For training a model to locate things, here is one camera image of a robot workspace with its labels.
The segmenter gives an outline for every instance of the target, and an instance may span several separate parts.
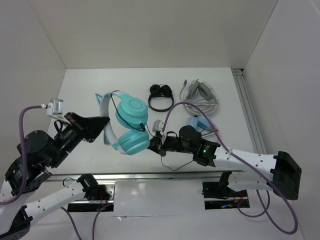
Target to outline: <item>blue headphones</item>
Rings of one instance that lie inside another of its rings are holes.
[[[134,155],[150,145],[149,135],[145,125],[148,120],[148,107],[139,98],[130,96],[124,91],[108,92],[105,95],[96,93],[95,97],[100,107],[100,117],[109,117],[109,102],[112,96],[117,96],[121,102],[116,108],[117,121],[127,129],[131,129],[117,139],[111,121],[103,129],[103,142],[112,145],[122,154]]]
[[[197,126],[199,126],[200,128],[202,128],[206,131],[213,131],[210,123],[207,121],[207,119],[205,119],[204,116],[189,117],[186,120],[185,124],[194,127],[194,129],[197,129]]]

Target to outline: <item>headphones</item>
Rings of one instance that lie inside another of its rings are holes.
[[[186,120],[185,123],[186,126],[190,125],[192,126],[194,129],[196,129],[198,126],[200,128],[202,128],[203,130],[206,131],[213,131],[210,123],[207,121],[207,119],[205,119],[204,116],[193,116],[193,117],[189,117]]]
[[[145,129],[148,120],[148,107],[141,99],[130,96],[124,91],[112,91],[105,95],[96,93],[100,117],[109,117],[109,102],[110,99],[113,101],[113,96],[121,99],[115,113],[117,121],[131,130],[118,139],[111,127],[111,121],[109,121],[103,129],[103,142],[105,145],[111,145],[122,154],[139,153],[150,145],[149,134]]]
[[[152,107],[150,104],[151,99],[153,99],[153,98],[171,98],[172,104],[170,107],[168,107],[166,109],[156,109],[156,108]],[[171,88],[168,85],[160,86],[158,84],[154,84],[150,87],[150,96],[148,99],[148,105],[149,105],[149,108],[151,108],[153,111],[158,112],[158,113],[167,112],[174,105],[174,103],[175,103],[174,96],[172,94]]]
[[[187,80],[184,81],[183,88],[181,93],[186,87]],[[196,95],[196,92],[199,92],[202,99],[192,100]],[[218,100],[214,94],[214,89],[207,82],[199,82],[199,80],[193,80],[185,89],[183,102],[189,102],[194,105],[197,105],[206,115],[212,114],[218,106]],[[201,116],[202,114],[193,106],[184,105],[184,109],[191,116]]]

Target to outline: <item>coiled white cable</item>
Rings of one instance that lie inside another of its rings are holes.
[[[186,88],[187,86],[187,80],[184,81],[183,83],[183,87],[180,91],[179,97],[181,102],[188,102],[188,103],[192,103],[194,105],[196,105],[198,108],[200,108],[206,115],[210,115],[212,114],[218,107],[218,100],[214,94],[213,88],[211,87],[211,92],[212,92],[212,99],[207,101],[204,98],[201,98],[199,100],[193,101],[192,99],[188,99],[188,93],[189,93],[189,86]],[[201,116],[202,113],[199,112],[195,107],[191,106],[191,105],[183,105],[184,109],[186,110],[186,112],[188,114],[190,114],[191,116]]]

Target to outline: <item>wall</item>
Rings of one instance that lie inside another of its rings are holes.
[[[30,0],[67,69],[235,67],[278,0]]]
[[[280,0],[245,69],[269,152],[288,151],[302,167],[294,202],[306,240],[318,238],[320,198],[320,1]]]
[[[66,68],[27,0],[0,2],[0,180],[19,156],[18,119],[30,105],[58,96]],[[44,111],[25,115],[24,131],[48,130]]]

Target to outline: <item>teal headphones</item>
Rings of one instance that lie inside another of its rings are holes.
[[[122,154],[134,155],[139,153],[150,145],[149,135],[145,129],[148,120],[148,107],[141,99],[130,96],[124,91],[112,91],[105,95],[96,93],[95,97],[100,107],[100,117],[109,117],[109,102],[112,96],[121,99],[115,113],[117,121],[131,130],[117,139],[111,127],[111,121],[109,121],[103,130],[103,142],[105,145],[112,145],[115,150]]]

